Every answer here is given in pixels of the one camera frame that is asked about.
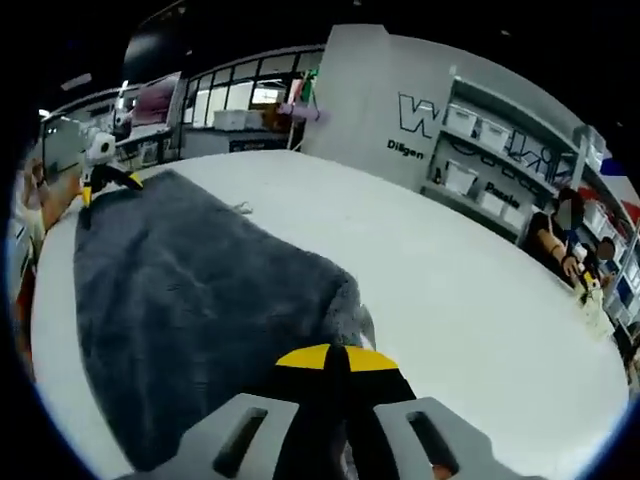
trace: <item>white wall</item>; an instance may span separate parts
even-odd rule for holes
[[[329,120],[307,125],[303,151],[417,191],[433,154],[454,74],[511,98],[568,137],[582,125],[551,95],[486,59],[389,35],[380,25],[338,25],[329,37],[316,84],[319,108],[329,113]],[[430,102],[435,118],[427,116],[422,125],[405,124],[402,129],[400,93],[413,97],[414,107],[427,108]],[[389,139],[423,153],[424,159],[389,150]]]

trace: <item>white storage bin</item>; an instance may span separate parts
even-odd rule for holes
[[[264,129],[262,121],[262,112],[260,110],[249,110],[247,112],[246,128],[251,130]]]
[[[624,238],[622,238],[622,235],[617,234],[615,237],[613,237],[613,243],[616,245],[616,253],[613,256],[613,259],[616,262],[620,262],[620,260],[622,260],[622,256],[624,255],[624,252],[627,250],[627,242],[625,242]]]
[[[631,262],[629,262],[629,266],[625,270],[625,275],[631,284],[631,290],[637,294],[640,289],[640,268],[638,267],[638,262],[635,259],[632,259]]]
[[[524,222],[527,220],[527,214],[513,208],[509,204],[505,204],[505,205],[506,205],[506,208],[503,209],[503,214],[502,214],[503,220],[513,225],[518,230],[521,230],[522,227],[524,226]]]
[[[603,152],[600,152],[594,145],[589,145],[589,148],[587,149],[587,157],[585,160],[596,172],[600,171],[603,158]]]
[[[444,186],[452,192],[466,195],[478,178],[478,172],[460,165],[458,162],[449,160],[444,171]]]
[[[640,295],[636,295],[633,300],[629,303],[629,307],[627,308],[629,311],[629,315],[631,318],[635,318],[640,313]]]
[[[584,222],[593,233],[598,235],[604,223],[607,221],[605,210],[593,200],[589,200],[584,208]]]
[[[600,238],[601,240],[604,237],[610,237],[613,239],[616,237],[616,235],[618,235],[618,231],[613,228],[613,225],[611,225],[609,220],[605,220],[602,224],[602,228],[598,231],[598,238]]]
[[[612,318],[618,319],[620,318],[620,312],[622,312],[622,310],[624,310],[624,303],[622,303],[618,291],[614,290],[611,293],[611,299],[609,300],[606,312],[611,315]]]
[[[477,113],[452,103],[449,105],[447,111],[445,125],[447,127],[451,127],[453,130],[460,132],[463,135],[470,137],[477,120]]]
[[[244,130],[246,122],[246,110],[220,110],[213,117],[213,126],[218,130]]]
[[[480,124],[480,137],[478,140],[492,150],[501,152],[509,139],[509,135],[511,135],[510,129],[483,118]]]
[[[500,200],[495,195],[483,190],[478,195],[478,204],[485,210],[493,213],[496,216],[500,216],[502,209],[505,206],[504,200]]]

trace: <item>window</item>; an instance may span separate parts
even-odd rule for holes
[[[298,60],[298,72],[306,72],[307,70],[313,70],[320,66],[322,60],[322,52],[302,53],[300,60]]]
[[[196,89],[198,88],[198,80],[191,80],[187,88],[187,96],[184,101],[184,123],[191,123],[193,120],[193,105],[195,103]]]
[[[196,95],[195,106],[193,110],[193,126],[204,127],[205,117],[207,116],[207,102],[209,101],[209,88],[211,87],[212,75],[205,75],[200,79],[198,94]]]
[[[243,82],[229,87],[227,110],[248,110],[253,82]]]
[[[293,69],[295,55],[281,55],[262,60],[260,75],[273,75],[274,73],[289,73]]]
[[[218,70],[216,72],[216,76],[213,79],[214,85],[220,85],[221,83],[226,83],[231,80],[231,69],[225,68],[224,70]]]
[[[284,101],[287,87],[283,80],[258,80],[251,98],[252,104],[269,104]]]
[[[255,77],[256,72],[258,71],[258,61],[254,60],[252,62],[241,63],[240,65],[236,65],[233,70],[233,79],[234,80],[242,80],[244,78]]]
[[[224,102],[227,99],[227,90],[229,90],[229,87],[213,87],[211,89],[209,108],[207,109],[207,127],[213,126],[215,112],[224,110]]]
[[[280,90],[275,88],[256,87],[251,103],[277,103]]]

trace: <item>red object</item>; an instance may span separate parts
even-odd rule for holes
[[[171,98],[179,79],[180,74],[175,73],[142,87],[136,99],[136,106],[131,113],[131,125],[137,127],[166,123]]]

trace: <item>gray towel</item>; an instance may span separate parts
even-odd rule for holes
[[[351,275],[175,172],[85,214],[74,257],[84,366],[137,470],[175,455],[188,428],[289,351],[359,345],[363,331],[373,341]]]

